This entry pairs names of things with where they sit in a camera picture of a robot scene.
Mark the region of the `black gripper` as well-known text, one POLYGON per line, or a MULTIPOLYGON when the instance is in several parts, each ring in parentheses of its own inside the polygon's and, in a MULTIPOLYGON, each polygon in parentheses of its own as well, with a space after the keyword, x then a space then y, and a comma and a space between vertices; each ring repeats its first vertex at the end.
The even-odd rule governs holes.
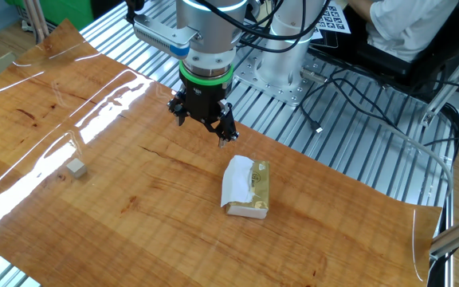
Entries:
POLYGON ((177 125, 182 126, 189 112, 191 118, 204 120, 206 129, 218 136, 219 147, 235 141, 239 133, 233 118, 233 105, 227 101, 220 101, 227 97, 230 81, 218 85, 201 85, 185 80, 184 85, 186 91, 178 91, 167 103, 177 125))

